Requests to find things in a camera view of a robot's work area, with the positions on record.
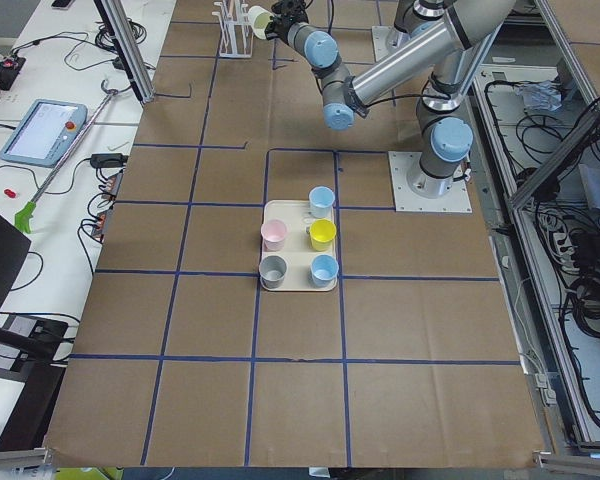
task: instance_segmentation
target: green claw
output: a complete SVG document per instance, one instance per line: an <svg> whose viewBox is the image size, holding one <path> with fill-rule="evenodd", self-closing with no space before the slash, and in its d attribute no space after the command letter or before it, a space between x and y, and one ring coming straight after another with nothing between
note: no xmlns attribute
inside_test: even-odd
<svg viewBox="0 0 600 480"><path fill-rule="evenodd" d="M29 220L33 217L33 211L36 209L35 202L27 202L22 210L16 213L14 226L22 233L31 233Z"/></svg>

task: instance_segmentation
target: yellow cup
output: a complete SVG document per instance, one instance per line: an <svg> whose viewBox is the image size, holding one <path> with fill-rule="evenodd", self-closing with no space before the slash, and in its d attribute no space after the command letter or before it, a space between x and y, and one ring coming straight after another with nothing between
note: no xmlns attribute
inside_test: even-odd
<svg viewBox="0 0 600 480"><path fill-rule="evenodd" d="M318 252L329 250L331 242L336 238L336 225L331 220L321 218L316 220L309 227L309 236L311 237L311 246Z"/></svg>

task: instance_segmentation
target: cup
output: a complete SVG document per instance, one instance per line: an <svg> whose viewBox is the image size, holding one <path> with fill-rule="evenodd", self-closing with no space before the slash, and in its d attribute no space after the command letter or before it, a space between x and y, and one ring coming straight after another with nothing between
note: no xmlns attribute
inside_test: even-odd
<svg viewBox="0 0 600 480"><path fill-rule="evenodd" d="M326 218L331 213L331 207L336 195L329 187L315 187L309 192L309 209L315 218Z"/></svg>
<svg viewBox="0 0 600 480"><path fill-rule="evenodd" d="M267 37L264 33L267 25L271 21L271 17L273 15L271 12L265 10L264 8L254 5L247 12L247 17L249 19L249 25L253 30L253 34L258 37L260 40L265 40Z"/></svg>
<svg viewBox="0 0 600 480"><path fill-rule="evenodd" d="M260 227L264 246L270 252L282 250L287 233L287 226L282 220L269 220Z"/></svg>
<svg viewBox="0 0 600 480"><path fill-rule="evenodd" d="M326 218L316 220L309 227L311 246L318 252L329 250L331 242L336 238L336 233L336 225L331 220L327 220Z"/></svg>
<svg viewBox="0 0 600 480"><path fill-rule="evenodd" d="M260 272L262 286L273 290L284 282L284 277L287 274L287 262L278 255L269 255L262 259L258 271Z"/></svg>
<svg viewBox="0 0 600 480"><path fill-rule="evenodd" d="M338 276L338 262L331 255L318 255L311 262L311 280L318 287L328 286Z"/></svg>

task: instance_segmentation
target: yellow object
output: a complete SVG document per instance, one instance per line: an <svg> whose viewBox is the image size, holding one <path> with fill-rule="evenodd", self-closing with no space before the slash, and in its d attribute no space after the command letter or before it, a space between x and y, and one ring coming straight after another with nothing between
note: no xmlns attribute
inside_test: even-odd
<svg viewBox="0 0 600 480"><path fill-rule="evenodd" d="M121 480L121 468L60 468L55 480Z"/></svg>
<svg viewBox="0 0 600 480"><path fill-rule="evenodd" d="M321 218L313 222L309 227L309 236L311 237L311 246L318 252L329 250L331 242L336 238L336 225L331 220Z"/></svg>

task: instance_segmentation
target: pink cup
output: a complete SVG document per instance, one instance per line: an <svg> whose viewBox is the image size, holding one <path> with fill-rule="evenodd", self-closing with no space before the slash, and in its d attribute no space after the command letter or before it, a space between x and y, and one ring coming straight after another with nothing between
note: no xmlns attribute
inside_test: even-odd
<svg viewBox="0 0 600 480"><path fill-rule="evenodd" d="M284 247L284 241L287 238L287 226L282 220L269 220L262 224L260 233L265 248L270 252L277 252Z"/></svg>

